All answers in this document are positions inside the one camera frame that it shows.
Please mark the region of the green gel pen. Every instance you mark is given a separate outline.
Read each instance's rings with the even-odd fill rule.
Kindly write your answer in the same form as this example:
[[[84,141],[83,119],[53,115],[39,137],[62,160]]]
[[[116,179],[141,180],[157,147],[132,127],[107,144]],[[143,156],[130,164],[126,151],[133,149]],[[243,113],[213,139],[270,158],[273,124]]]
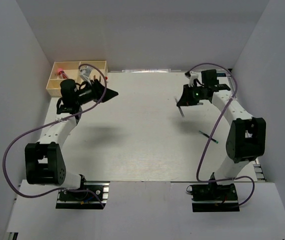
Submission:
[[[218,140],[216,140],[216,139],[214,139],[214,138],[212,138],[212,137],[210,138],[210,135],[204,133],[203,131],[199,130],[198,132],[199,132],[201,135],[205,136],[206,138],[210,139],[212,142],[214,142],[214,143],[216,143],[216,144],[219,143]]]

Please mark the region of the pink capped marker tube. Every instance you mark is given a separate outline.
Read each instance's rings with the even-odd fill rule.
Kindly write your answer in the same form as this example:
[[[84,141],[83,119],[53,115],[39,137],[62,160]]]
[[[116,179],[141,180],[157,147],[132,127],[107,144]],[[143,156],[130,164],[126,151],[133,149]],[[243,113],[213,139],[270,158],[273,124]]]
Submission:
[[[68,75],[65,73],[65,71],[62,68],[57,69],[57,76],[60,79],[68,79],[69,78]]]

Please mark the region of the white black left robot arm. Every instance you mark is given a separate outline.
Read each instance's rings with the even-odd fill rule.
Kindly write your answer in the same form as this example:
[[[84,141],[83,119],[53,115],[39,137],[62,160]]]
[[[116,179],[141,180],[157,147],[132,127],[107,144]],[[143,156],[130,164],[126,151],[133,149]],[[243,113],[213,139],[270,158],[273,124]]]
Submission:
[[[58,122],[52,124],[36,143],[25,147],[26,180],[31,185],[52,185],[71,189],[78,200],[88,195],[88,187],[82,183],[81,174],[67,171],[62,147],[81,119],[82,105],[94,101],[104,103],[119,95],[105,88],[98,79],[76,83],[65,79],[60,83],[61,97],[56,104]]]

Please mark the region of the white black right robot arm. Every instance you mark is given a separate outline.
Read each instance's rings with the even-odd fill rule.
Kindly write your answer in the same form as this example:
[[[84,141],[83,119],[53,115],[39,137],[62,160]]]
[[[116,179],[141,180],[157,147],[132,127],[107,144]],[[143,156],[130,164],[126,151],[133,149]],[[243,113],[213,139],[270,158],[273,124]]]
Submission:
[[[234,182],[242,179],[239,175],[244,167],[265,152],[266,121],[254,117],[236,100],[235,91],[227,83],[220,83],[215,69],[200,74],[187,71],[189,82],[176,105],[196,106],[209,101],[219,111],[219,120],[226,119],[230,129],[225,142],[226,157],[209,180],[201,180],[191,186],[194,201],[235,201]]]

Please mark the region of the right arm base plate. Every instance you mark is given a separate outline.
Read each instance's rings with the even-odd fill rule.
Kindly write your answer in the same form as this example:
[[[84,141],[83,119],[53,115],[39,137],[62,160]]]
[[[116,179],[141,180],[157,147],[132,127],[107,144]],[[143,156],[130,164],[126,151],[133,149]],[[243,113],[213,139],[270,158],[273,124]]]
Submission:
[[[239,212],[239,201],[235,185],[216,183],[193,184],[186,188],[192,196],[193,213]]]

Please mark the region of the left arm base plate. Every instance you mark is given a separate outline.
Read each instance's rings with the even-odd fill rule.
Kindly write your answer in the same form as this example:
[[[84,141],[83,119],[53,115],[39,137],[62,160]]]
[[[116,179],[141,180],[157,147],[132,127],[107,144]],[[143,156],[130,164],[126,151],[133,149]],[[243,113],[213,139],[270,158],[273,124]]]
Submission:
[[[90,182],[84,183],[85,190],[92,191],[97,195],[98,199],[91,192],[70,192],[59,191],[55,208],[62,210],[103,210],[109,195],[109,182]]]

